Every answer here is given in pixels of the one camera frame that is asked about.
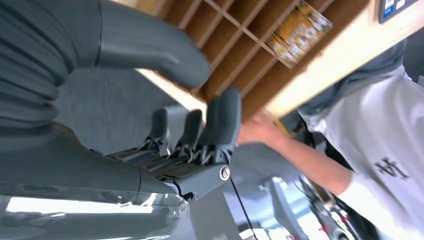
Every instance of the yellow poster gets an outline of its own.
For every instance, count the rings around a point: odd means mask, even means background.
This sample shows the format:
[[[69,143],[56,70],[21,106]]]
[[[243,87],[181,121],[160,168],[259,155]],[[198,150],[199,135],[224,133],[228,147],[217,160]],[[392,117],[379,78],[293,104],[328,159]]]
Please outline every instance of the yellow poster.
[[[302,0],[266,43],[292,68],[332,27],[328,19]]]

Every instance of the plastic cover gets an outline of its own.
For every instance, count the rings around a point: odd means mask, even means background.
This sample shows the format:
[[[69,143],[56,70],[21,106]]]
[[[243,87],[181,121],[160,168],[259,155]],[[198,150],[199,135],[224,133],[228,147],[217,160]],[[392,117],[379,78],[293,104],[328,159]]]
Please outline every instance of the plastic cover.
[[[169,193],[0,182],[2,240],[160,240],[189,212]]]

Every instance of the wrist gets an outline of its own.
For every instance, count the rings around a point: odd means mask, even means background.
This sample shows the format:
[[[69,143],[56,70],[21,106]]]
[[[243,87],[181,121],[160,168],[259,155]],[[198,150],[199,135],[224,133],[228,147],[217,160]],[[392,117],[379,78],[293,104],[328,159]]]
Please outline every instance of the wrist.
[[[284,132],[280,131],[280,129],[274,129],[263,140],[263,143],[268,147],[276,150],[280,149],[281,146],[286,145],[287,141],[291,138],[287,136]]]

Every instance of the black cable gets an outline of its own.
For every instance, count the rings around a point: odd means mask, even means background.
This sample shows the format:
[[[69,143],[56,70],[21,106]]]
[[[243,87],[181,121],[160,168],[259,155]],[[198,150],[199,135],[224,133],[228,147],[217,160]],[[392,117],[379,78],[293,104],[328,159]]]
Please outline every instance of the black cable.
[[[254,239],[258,240],[256,233],[253,231],[252,223],[251,223],[251,220],[249,219],[248,213],[246,212],[245,206],[243,205],[242,199],[240,198],[239,191],[237,191],[237,188],[236,188],[236,185],[233,182],[233,179],[231,177],[229,177],[229,180],[231,181],[232,188],[234,189],[235,195],[237,196],[238,201],[240,202],[241,209],[243,210],[244,216],[246,217],[246,220],[247,220],[247,225],[251,229],[253,236],[254,236]]]

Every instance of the robotic arm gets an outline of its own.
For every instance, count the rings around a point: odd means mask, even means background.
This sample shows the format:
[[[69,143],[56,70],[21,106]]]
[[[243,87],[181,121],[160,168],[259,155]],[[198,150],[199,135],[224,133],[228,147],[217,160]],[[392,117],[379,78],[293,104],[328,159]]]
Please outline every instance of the robotic arm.
[[[166,237],[187,201],[230,177],[241,122],[234,88],[209,103],[200,137],[197,110],[175,151],[150,161],[131,160],[154,144],[103,156],[53,122],[50,102],[76,68],[148,68],[182,86],[203,84],[209,64],[176,27],[108,0],[0,0],[0,29],[0,238]],[[147,137],[156,145],[157,132]],[[53,207],[65,202],[73,210]],[[118,210],[95,210],[104,204]],[[34,210],[41,205],[50,208]]]

